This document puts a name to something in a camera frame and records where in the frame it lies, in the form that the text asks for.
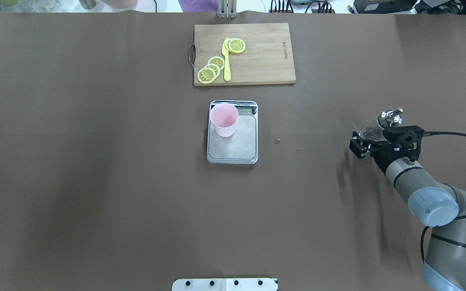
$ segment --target clear bottle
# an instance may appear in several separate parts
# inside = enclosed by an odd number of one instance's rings
[[[360,131],[359,136],[373,141],[386,140],[382,135],[382,131],[386,127],[399,127],[402,124],[402,116],[400,116],[400,114],[403,112],[404,111],[400,107],[396,110],[386,109],[382,111],[377,118],[372,120],[367,127]]]

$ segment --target silver bracket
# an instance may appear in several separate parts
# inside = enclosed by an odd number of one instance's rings
[[[219,18],[237,18],[237,0],[218,0]]]

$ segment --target white metal plate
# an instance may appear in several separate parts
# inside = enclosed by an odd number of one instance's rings
[[[172,291],[277,291],[275,278],[178,279]]]

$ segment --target cutting board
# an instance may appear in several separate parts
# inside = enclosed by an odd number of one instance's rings
[[[197,72],[208,60],[224,57],[221,50],[226,37],[246,42],[244,52],[229,53],[231,81],[224,81],[222,70],[213,83],[200,83]],[[196,25],[194,41],[196,86],[296,83],[288,23]]]

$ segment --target plastic cup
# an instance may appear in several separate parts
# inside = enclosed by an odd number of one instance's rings
[[[228,137],[235,133],[237,128],[238,110],[230,103],[219,103],[210,111],[210,121],[217,134]]]

